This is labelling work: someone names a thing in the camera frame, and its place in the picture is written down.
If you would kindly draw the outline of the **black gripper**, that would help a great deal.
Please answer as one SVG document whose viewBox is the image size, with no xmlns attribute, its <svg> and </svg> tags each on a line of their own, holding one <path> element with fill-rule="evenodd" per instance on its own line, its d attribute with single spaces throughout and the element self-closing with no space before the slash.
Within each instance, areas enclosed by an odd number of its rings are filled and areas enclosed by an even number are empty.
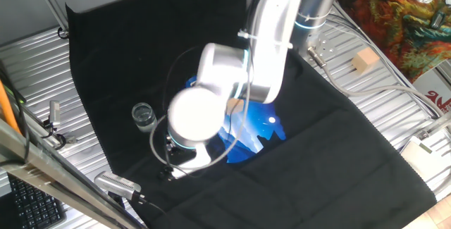
<svg viewBox="0 0 451 229">
<path fill-rule="evenodd" d="M 186 149 L 177 145 L 169 134 L 166 134 L 166 160 L 173 165 L 180 165 L 196 156 L 194 149 Z"/>
</svg>

